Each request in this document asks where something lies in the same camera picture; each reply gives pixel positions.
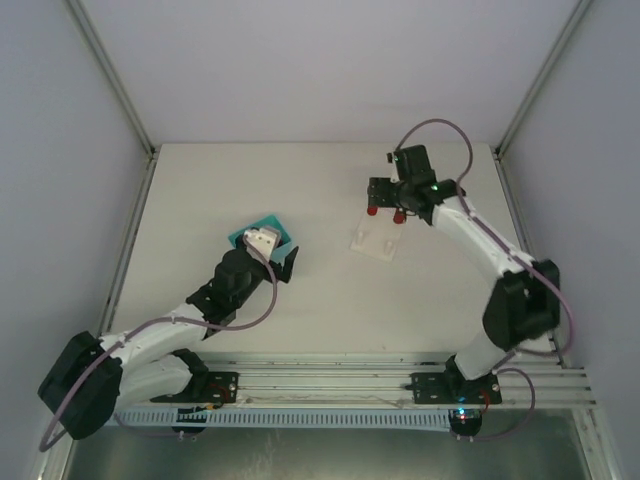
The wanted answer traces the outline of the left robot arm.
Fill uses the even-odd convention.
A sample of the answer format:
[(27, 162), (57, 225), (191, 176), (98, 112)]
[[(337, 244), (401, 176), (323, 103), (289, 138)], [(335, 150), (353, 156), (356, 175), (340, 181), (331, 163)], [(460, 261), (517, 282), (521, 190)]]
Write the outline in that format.
[(157, 397), (194, 402), (207, 369), (192, 347), (221, 331), (238, 332), (267, 319), (234, 324), (237, 311), (262, 282), (273, 288), (290, 281), (298, 252), (282, 263), (255, 247), (227, 251), (213, 277), (174, 310), (119, 334), (73, 336), (45, 376), (38, 397), (53, 414), (39, 449), (51, 449), (64, 435), (84, 439), (113, 414)]

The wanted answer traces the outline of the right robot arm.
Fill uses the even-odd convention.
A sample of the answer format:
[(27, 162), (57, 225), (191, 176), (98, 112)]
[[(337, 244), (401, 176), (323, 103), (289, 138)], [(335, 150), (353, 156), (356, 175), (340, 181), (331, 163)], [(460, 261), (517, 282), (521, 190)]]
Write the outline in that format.
[(388, 154), (387, 161), (393, 174), (370, 178), (369, 207), (410, 213), (445, 234), (491, 285), (479, 333), (445, 364), (444, 383), (450, 395), (467, 400), (523, 342), (558, 327), (559, 269), (497, 233), (477, 213), (458, 181), (438, 179), (425, 146), (401, 148)]

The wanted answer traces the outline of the teal plastic parts bin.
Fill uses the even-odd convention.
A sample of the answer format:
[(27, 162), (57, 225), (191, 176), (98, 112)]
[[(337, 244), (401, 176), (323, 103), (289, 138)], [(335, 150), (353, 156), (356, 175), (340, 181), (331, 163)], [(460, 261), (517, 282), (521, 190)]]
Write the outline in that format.
[(249, 242), (265, 259), (283, 264), (294, 242), (276, 215), (267, 215), (228, 236), (233, 247)]

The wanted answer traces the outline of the white base plate with pegs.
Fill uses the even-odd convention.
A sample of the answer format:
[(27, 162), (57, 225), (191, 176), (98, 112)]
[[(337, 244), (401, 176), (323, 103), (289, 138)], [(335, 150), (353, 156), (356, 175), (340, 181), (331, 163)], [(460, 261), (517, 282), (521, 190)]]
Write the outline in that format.
[(363, 214), (352, 237), (350, 249), (367, 257), (390, 263), (400, 243), (405, 224), (396, 223), (395, 209), (378, 209)]

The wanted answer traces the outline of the aluminium rail frame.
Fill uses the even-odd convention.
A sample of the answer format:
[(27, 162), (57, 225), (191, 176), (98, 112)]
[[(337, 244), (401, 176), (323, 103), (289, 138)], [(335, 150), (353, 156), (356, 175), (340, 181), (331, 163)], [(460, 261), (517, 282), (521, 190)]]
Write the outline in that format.
[[(266, 354), (202, 352), (213, 371), (239, 374), (236, 406), (264, 408), (411, 408), (413, 373), (440, 372), (446, 353)], [(542, 409), (596, 405), (589, 378), (554, 358), (516, 356), (506, 365), (530, 377)]]

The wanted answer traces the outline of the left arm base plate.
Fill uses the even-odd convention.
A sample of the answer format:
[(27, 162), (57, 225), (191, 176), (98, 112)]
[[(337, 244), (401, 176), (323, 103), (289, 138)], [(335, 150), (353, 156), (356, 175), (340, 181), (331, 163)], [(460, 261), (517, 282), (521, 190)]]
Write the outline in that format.
[(151, 402), (233, 404), (237, 398), (239, 378), (238, 372), (208, 372), (192, 379), (180, 393), (158, 396), (152, 398)]

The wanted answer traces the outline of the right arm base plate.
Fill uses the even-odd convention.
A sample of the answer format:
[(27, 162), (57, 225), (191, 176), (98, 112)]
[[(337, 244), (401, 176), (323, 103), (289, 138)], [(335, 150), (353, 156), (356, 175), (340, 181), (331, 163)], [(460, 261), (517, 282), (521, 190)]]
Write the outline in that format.
[(476, 380), (450, 377), (446, 372), (415, 372), (404, 389), (412, 394), (416, 405), (502, 403), (498, 378), (487, 374)]

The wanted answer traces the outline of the right aluminium corner post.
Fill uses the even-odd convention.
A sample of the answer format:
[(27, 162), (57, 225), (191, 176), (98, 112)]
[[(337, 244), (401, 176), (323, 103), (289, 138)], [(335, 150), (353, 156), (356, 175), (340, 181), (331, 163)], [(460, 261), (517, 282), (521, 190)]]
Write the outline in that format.
[(564, 52), (593, 4), (593, 0), (580, 0), (575, 4), (556, 39), (553, 41), (549, 52), (544, 58), (504, 134), (494, 149), (494, 156), (497, 161), (502, 161), (506, 156), (506, 153), (527, 119), (536, 100), (548, 83), (556, 66), (562, 60)]

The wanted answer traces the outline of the aluminium corner post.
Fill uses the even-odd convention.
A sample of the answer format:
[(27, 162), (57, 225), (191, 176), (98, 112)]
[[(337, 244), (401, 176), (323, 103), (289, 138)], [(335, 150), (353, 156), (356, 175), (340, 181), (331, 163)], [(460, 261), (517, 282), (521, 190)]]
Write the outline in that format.
[(143, 122), (100, 38), (98, 30), (94, 25), (84, 2), (80, 0), (64, 0), (63, 3), (77, 25), (81, 36), (86, 42), (89, 51), (99, 70), (102, 72), (108, 86), (115, 95), (130, 128), (139, 141), (146, 156), (148, 158), (152, 158), (156, 153), (156, 147), (143, 125)]
[(564, 52), (593, 4), (593, 0), (580, 0), (575, 4), (556, 39), (553, 41), (549, 52), (544, 58), (504, 134), (494, 149), (494, 156), (497, 161), (502, 161), (506, 156), (506, 153), (527, 119), (536, 100), (548, 83), (556, 66), (562, 60)]

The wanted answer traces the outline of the left aluminium corner post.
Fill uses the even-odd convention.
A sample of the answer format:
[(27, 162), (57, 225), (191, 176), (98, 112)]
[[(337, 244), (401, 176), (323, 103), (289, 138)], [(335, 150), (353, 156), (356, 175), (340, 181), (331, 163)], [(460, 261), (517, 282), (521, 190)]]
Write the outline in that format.
[(108, 86), (115, 95), (130, 128), (139, 141), (146, 156), (148, 158), (152, 158), (156, 153), (156, 147), (143, 125), (143, 122), (100, 38), (98, 30), (94, 25), (84, 2), (80, 0), (64, 0), (63, 3), (77, 25), (81, 36), (86, 42), (89, 51), (99, 70), (102, 72)]

